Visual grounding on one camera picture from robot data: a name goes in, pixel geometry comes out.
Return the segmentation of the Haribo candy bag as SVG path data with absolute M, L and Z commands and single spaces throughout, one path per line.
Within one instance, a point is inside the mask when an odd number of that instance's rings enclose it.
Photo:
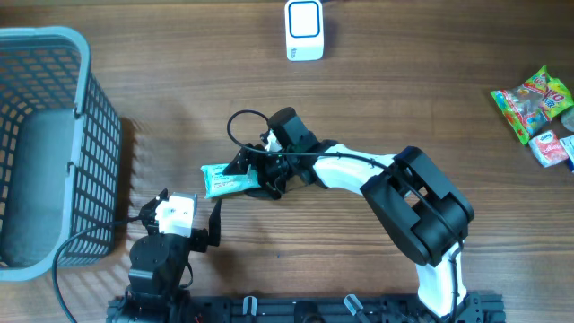
M 527 144 L 547 123 L 573 106 L 570 90 L 543 65 L 519 86 L 491 91 L 503 117 L 521 144 Z

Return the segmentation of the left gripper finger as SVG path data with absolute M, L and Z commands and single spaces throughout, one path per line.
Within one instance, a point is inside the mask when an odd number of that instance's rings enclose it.
M 156 197 L 147 202 L 141 209 L 140 215 L 155 215 L 156 208 L 162 202 L 168 199 L 168 190 L 164 188 Z
M 222 201 L 218 199 L 209 217 L 208 244 L 214 247 L 219 247 L 221 243 L 221 209 Z

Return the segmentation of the white paper box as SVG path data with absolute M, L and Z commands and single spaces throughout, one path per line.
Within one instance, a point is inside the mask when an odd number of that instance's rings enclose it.
M 574 135 L 564 137 L 560 140 L 561 146 L 568 155 L 566 164 L 571 173 L 574 172 Z

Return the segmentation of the green lid spice jar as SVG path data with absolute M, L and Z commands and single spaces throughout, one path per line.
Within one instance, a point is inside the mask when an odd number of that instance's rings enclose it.
M 571 107 L 561 113 L 561 123 L 570 132 L 574 132 L 574 108 Z

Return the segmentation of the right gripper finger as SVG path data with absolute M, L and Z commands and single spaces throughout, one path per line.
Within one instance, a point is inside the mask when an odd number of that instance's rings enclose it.
M 256 163 L 254 153 L 248 148 L 241 148 L 234 159 L 222 171 L 224 176 L 246 175 Z
M 266 200 L 278 200 L 281 198 L 281 193 L 273 188 L 249 188 L 244 191 L 247 196 Z

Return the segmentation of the Kleenex tissue pack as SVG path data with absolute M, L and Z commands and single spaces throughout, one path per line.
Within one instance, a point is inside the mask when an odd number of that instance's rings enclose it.
M 569 158 L 559 138 L 552 130 L 533 137 L 528 145 L 535 158 L 545 168 L 565 162 Z

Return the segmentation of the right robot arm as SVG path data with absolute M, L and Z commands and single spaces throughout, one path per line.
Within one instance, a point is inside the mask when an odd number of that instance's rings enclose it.
M 259 186 L 248 194 L 260 198 L 281 198 L 294 176 L 362 196 L 417 266 L 422 305 L 435 319 L 457 321 L 467 296 L 459 262 L 474 209 L 430 157 L 415 146 L 377 155 L 335 140 L 320 141 L 292 107 L 265 122 L 260 144 L 242 144 L 224 174 L 255 171 Z

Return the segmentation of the teal wet wipes pack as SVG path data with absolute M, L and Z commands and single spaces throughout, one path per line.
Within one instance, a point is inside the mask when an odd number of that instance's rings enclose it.
M 249 169 L 244 175 L 224 175 L 227 164 L 203 165 L 200 170 L 204 174 L 206 193 L 204 198 L 234 194 L 251 188 L 260 188 L 257 172 Z

